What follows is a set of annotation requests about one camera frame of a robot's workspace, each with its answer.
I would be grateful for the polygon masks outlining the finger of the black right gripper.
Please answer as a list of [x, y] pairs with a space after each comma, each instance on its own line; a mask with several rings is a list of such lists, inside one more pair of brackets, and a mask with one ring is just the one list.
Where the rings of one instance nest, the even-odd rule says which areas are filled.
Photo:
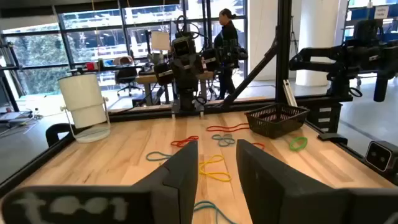
[[201, 57], [208, 71], [215, 71], [220, 65], [218, 51], [216, 49], [211, 48], [204, 50]]
[[157, 82], [160, 85], [166, 85], [172, 83], [174, 79], [174, 73], [171, 66], [168, 63], [160, 63], [154, 66], [154, 72], [156, 75]]

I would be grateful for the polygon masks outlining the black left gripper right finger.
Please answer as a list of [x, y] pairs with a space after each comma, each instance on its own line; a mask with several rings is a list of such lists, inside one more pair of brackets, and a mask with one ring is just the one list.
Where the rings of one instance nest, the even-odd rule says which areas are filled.
[[239, 179], [253, 223], [348, 223], [348, 193], [336, 190], [239, 139]]

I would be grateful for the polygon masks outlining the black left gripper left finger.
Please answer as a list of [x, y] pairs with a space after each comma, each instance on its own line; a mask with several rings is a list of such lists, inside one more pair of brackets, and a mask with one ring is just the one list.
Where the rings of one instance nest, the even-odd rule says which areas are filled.
[[134, 223], [191, 223], [198, 183], [198, 142], [191, 141], [134, 184]]

